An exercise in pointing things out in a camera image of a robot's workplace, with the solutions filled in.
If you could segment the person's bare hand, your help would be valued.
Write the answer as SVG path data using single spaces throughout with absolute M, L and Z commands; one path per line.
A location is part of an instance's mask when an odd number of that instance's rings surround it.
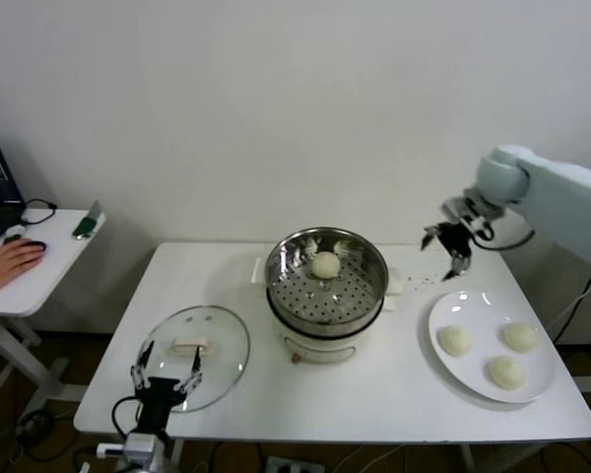
M 42 260 L 45 250 L 28 238 L 20 238 L 0 247 L 0 290 L 29 272 Z

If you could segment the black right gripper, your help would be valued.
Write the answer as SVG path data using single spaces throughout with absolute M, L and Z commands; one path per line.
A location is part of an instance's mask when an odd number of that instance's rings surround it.
M 471 263 L 471 233 L 460 223 L 443 222 L 428 226 L 425 227 L 421 249 L 426 249 L 436 238 L 451 256 L 451 267 L 442 277 L 442 282 L 463 276 Z

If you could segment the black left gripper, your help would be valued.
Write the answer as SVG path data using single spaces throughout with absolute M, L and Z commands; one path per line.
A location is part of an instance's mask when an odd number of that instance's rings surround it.
M 178 379 L 151 376 L 149 385 L 144 384 L 144 371 L 154 347 L 154 341 L 145 341 L 140 349 L 136 363 L 131 367 L 131 377 L 135 395 L 142 404 L 136 433 L 165 434 L 171 409 L 183 403 L 187 394 L 192 393 L 202 382 L 201 351 L 195 349 L 190 376 L 179 382 Z

